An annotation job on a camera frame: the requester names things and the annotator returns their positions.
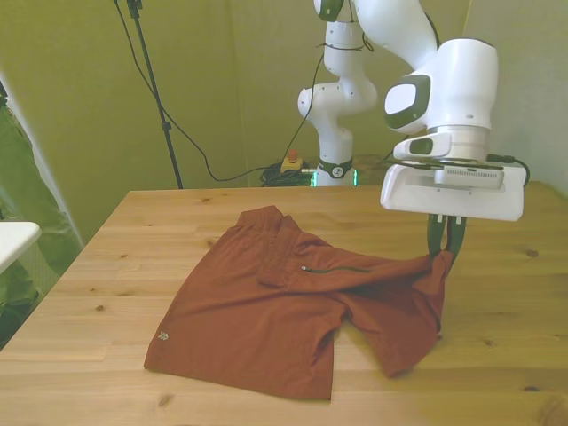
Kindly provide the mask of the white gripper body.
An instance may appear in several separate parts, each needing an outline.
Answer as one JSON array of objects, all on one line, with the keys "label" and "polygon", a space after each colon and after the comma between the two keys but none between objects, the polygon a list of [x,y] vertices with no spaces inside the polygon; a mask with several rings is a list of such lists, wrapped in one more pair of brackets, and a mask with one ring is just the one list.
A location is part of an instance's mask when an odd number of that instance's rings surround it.
[{"label": "white gripper body", "polygon": [[388,169],[381,204],[397,211],[517,221],[524,197],[525,170],[520,167],[446,164],[423,170],[411,164]]}]

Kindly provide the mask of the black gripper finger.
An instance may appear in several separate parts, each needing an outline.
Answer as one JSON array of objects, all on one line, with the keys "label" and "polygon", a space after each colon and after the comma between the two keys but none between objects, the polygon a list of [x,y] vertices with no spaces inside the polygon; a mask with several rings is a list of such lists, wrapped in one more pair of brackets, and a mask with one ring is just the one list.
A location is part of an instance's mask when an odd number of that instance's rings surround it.
[{"label": "black gripper finger", "polygon": [[446,220],[446,251],[457,259],[465,237],[466,217],[448,217]]},{"label": "black gripper finger", "polygon": [[430,257],[436,257],[442,250],[442,237],[446,229],[444,215],[429,215],[427,224],[427,246]]}]

